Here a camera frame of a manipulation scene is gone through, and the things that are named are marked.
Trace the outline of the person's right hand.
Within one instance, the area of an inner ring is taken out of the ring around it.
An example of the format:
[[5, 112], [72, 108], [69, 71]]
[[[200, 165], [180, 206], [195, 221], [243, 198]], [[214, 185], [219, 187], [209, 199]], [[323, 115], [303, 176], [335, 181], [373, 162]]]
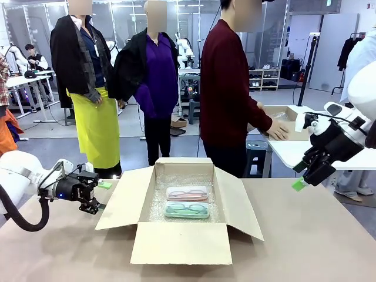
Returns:
[[273, 119], [267, 134], [269, 138], [273, 138], [274, 140], [287, 140], [289, 131], [279, 120]]

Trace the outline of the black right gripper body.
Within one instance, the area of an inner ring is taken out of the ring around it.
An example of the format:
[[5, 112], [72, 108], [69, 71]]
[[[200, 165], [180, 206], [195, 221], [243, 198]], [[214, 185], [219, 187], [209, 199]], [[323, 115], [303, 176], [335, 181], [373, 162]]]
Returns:
[[346, 162], [364, 149], [360, 143], [353, 141], [334, 119], [328, 120], [329, 125], [319, 135], [310, 137], [312, 145], [310, 163]]

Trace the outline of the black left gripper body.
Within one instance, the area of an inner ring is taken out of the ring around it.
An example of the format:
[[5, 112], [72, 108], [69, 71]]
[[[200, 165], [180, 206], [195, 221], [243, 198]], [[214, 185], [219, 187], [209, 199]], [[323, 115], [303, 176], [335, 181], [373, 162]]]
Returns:
[[97, 173], [72, 173], [58, 181], [55, 197], [70, 202], [89, 203], [95, 196], [94, 188], [98, 180]]

